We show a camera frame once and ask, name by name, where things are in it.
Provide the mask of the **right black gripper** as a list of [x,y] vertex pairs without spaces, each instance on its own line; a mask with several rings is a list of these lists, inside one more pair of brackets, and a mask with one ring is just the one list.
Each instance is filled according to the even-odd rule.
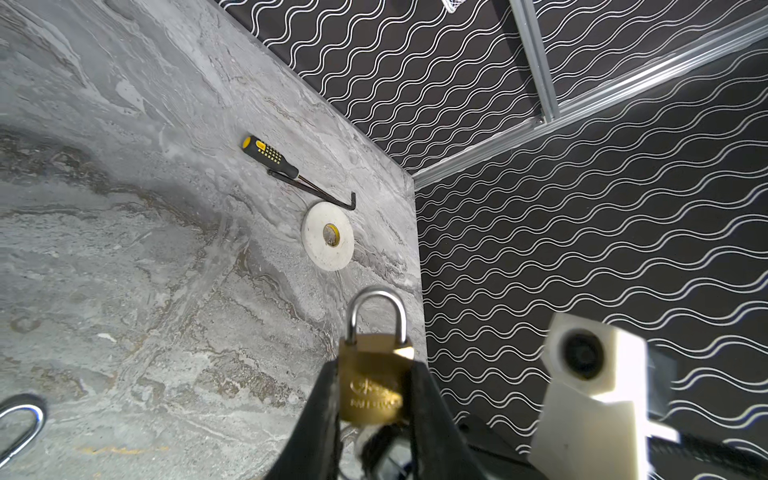
[[[486,479],[545,479],[477,416],[463,418],[457,427]],[[405,424],[365,427],[359,434],[359,462],[366,479],[414,479],[410,428]]]

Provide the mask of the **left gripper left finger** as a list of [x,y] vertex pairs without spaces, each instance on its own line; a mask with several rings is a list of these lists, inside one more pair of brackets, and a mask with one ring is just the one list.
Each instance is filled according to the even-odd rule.
[[337,479],[341,457],[338,362],[326,362],[266,479]]

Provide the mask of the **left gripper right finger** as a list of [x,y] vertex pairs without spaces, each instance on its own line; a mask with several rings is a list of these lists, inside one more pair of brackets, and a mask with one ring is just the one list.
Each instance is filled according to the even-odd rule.
[[485,479],[423,362],[412,363],[407,382],[413,478]]

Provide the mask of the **brass padlock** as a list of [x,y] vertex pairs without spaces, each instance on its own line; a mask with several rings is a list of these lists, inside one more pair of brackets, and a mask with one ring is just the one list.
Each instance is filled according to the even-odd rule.
[[[358,332],[360,310],[372,299],[383,299],[393,306],[393,332]],[[338,349],[340,419],[358,426],[404,422],[409,414],[408,376],[415,348],[407,336],[402,299],[388,287],[366,287],[349,303],[346,321],[346,335]]]

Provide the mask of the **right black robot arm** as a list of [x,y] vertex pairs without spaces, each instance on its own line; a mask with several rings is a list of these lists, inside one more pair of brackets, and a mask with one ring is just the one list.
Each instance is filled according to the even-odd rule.
[[[542,479],[501,436],[482,420],[469,415],[457,428],[470,452],[488,479]],[[652,457],[675,456],[727,470],[747,479],[765,479],[767,460],[723,443],[671,432],[671,439],[655,433],[648,438]],[[385,426],[372,433],[361,432],[355,441],[355,456],[362,464],[365,479],[413,479],[409,432],[404,426]]]

